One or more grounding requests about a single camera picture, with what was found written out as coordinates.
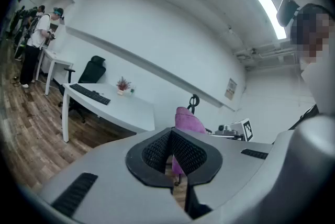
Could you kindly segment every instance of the man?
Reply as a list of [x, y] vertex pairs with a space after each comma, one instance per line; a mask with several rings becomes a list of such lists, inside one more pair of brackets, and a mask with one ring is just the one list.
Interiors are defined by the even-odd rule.
[[30, 38], [27, 41], [26, 57], [22, 65], [20, 84], [23, 88], [29, 88], [28, 83], [34, 83], [32, 79], [34, 75], [35, 65], [37, 62], [38, 54], [46, 38], [53, 39], [53, 33], [50, 30], [50, 20], [58, 20], [63, 16], [64, 10], [62, 8], [56, 9], [53, 13], [42, 16], [30, 33]]
[[302, 121], [319, 113], [335, 114], [335, 16], [326, 8], [306, 4], [298, 14], [294, 0], [282, 0], [277, 19], [286, 27], [291, 25], [291, 44], [297, 46], [297, 55], [308, 65], [301, 73], [316, 104], [308, 109], [289, 130], [294, 130]]
[[15, 60], [17, 61], [21, 61], [22, 59], [22, 53], [24, 48], [26, 47], [25, 44], [22, 44], [23, 41], [23, 36], [24, 33], [29, 29], [32, 21], [34, 20], [34, 18], [36, 16], [41, 16], [44, 14], [44, 9], [45, 6], [41, 5], [40, 7], [34, 7], [32, 10], [30, 10], [28, 12], [28, 14], [26, 15], [26, 17], [22, 20], [22, 25], [20, 30], [18, 31], [15, 39], [14, 39], [14, 43], [16, 44], [17, 48], [16, 48], [16, 52], [15, 52]]
[[15, 12], [14, 18], [12, 20], [12, 23], [10, 25], [10, 32], [8, 34], [8, 37], [12, 37], [13, 36], [13, 31], [16, 28], [16, 25], [18, 24], [19, 20], [20, 20], [20, 16], [23, 14], [23, 12], [25, 11], [25, 6], [23, 6], [21, 8], [21, 10], [18, 10]]
[[4, 38], [4, 36], [6, 34], [6, 31], [7, 31], [7, 28], [9, 26], [9, 24], [10, 24], [10, 21], [12, 20], [12, 18], [14, 16], [14, 13], [17, 11], [20, 2], [21, 2], [21, 0], [17, 0], [15, 3], [13, 3], [10, 6], [10, 8], [9, 8], [7, 14], [6, 14], [6, 16], [4, 17], [3, 23], [2, 23], [2, 26], [1, 26], [0, 42]]

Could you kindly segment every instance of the pink cloth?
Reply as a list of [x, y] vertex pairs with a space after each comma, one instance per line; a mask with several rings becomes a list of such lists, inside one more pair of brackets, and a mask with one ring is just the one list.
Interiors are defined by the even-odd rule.
[[[200, 120], [195, 117], [187, 108], [178, 107], [175, 115], [175, 126], [194, 132], [206, 134], [206, 129]], [[172, 171], [175, 174], [184, 174], [176, 158], [172, 157]]]

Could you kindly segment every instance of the keyboard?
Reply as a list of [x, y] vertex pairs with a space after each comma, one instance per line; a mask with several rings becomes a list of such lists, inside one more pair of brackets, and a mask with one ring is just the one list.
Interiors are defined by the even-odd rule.
[[100, 96], [97, 92], [92, 92], [91, 90], [88, 90], [84, 87], [82, 87], [81, 85], [78, 84], [72, 84], [70, 85], [70, 88], [78, 91], [79, 93], [83, 94], [84, 96], [87, 96], [95, 101], [98, 101], [104, 105], [108, 105], [108, 103], [110, 102], [110, 99]]

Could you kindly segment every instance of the fluorescent light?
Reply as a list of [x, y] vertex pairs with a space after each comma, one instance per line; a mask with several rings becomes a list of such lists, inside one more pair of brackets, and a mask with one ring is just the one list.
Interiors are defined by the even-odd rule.
[[276, 32], [278, 40], [285, 39], [286, 32], [285, 32], [285, 29], [278, 23], [277, 9], [274, 6], [272, 0], [258, 0], [258, 1], [261, 3], [265, 12], [267, 13], [267, 16], [269, 17], [272, 23], [272, 26], [274, 28], [274, 31]]

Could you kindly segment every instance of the white table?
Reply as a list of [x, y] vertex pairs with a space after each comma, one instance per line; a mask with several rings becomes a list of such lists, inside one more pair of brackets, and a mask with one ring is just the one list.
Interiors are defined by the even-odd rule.
[[71, 69], [73, 63], [71, 63], [64, 55], [62, 55], [60, 53], [50, 51], [46, 48], [43, 48], [42, 49], [42, 54], [40, 56], [40, 61], [38, 62], [38, 66], [37, 66], [36, 81], [38, 80], [38, 75], [40, 73], [42, 60], [43, 60], [44, 57], [47, 57], [47, 58], [51, 59], [51, 64], [50, 64], [50, 67], [49, 67], [47, 84], [46, 84], [46, 92], [45, 92], [45, 94], [48, 95], [49, 94], [50, 81], [53, 79], [53, 74], [52, 73], [53, 73], [54, 65], [56, 63], [64, 64], [64, 65], [68, 65], [69, 68]]
[[96, 115], [135, 133], [155, 129], [152, 104], [135, 96], [119, 96], [116, 87], [110, 84], [79, 84], [88, 90], [96, 91], [101, 96], [109, 98], [109, 104], [104, 105], [70, 88], [71, 84], [63, 84], [65, 92], [62, 127], [65, 142], [69, 141], [68, 113], [70, 97]]

